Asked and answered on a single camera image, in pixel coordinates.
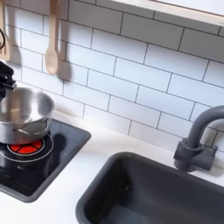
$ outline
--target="saucepan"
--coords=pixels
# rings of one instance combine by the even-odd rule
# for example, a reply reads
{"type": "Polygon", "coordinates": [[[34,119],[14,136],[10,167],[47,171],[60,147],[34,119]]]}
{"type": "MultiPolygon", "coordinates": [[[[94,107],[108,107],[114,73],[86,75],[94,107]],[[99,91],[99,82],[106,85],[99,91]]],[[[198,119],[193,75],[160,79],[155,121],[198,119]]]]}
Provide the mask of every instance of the saucepan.
{"type": "Polygon", "coordinates": [[[25,87],[7,91],[0,103],[0,142],[29,144],[44,137],[53,109],[53,100],[41,91],[25,87]]]}

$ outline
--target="pot handle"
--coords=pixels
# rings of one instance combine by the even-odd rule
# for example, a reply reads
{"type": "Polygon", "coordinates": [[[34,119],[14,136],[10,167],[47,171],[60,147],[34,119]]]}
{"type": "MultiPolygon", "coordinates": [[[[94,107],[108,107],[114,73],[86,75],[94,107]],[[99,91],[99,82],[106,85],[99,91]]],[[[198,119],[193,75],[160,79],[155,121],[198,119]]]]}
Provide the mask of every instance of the pot handle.
{"type": "Polygon", "coordinates": [[[18,132],[26,134],[26,135],[34,135],[34,136],[42,135],[49,129],[50,120],[51,120],[50,118],[45,120],[45,129],[41,130],[40,132],[30,132],[30,131],[26,131],[26,130],[23,130],[23,129],[20,129],[20,128],[13,128],[12,130],[17,130],[18,132]]]}

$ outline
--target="black stovetop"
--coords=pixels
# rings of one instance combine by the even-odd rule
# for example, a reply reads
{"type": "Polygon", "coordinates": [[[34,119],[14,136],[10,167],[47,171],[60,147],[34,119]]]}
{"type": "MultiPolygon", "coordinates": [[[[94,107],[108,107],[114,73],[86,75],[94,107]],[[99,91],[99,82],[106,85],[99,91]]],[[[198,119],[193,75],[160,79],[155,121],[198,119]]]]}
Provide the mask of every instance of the black stovetop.
{"type": "Polygon", "coordinates": [[[0,191],[18,200],[33,202],[90,137],[83,129],[52,120],[48,135],[40,140],[44,147],[39,152],[18,155],[18,151],[23,153],[27,148],[21,150],[0,143],[0,191]]]}

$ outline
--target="sink basin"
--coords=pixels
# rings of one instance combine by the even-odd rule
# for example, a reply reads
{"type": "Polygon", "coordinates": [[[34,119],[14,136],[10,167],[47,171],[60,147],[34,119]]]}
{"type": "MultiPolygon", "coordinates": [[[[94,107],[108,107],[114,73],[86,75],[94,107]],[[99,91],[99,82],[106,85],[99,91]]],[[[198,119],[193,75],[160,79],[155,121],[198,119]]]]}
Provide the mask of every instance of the sink basin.
{"type": "Polygon", "coordinates": [[[80,224],[223,224],[224,188],[118,153],[79,200],[76,217],[80,224]]]}

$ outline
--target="wooden spoon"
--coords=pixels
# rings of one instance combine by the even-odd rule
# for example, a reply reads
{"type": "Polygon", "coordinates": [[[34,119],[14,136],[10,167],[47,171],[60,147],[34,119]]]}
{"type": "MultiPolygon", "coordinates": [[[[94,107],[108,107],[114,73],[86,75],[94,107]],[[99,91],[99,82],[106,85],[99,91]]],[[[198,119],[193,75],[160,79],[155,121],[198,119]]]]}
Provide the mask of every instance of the wooden spoon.
{"type": "Polygon", "coordinates": [[[0,50],[0,59],[1,60],[10,60],[11,59],[11,42],[5,31],[5,12],[4,12],[4,0],[0,0],[0,29],[4,35],[5,43],[2,39],[2,34],[0,34],[0,46],[4,43],[4,47],[0,50]]]}
{"type": "Polygon", "coordinates": [[[49,46],[45,53],[45,66],[49,74],[60,70],[59,39],[60,0],[51,0],[49,18],[49,46]]]}

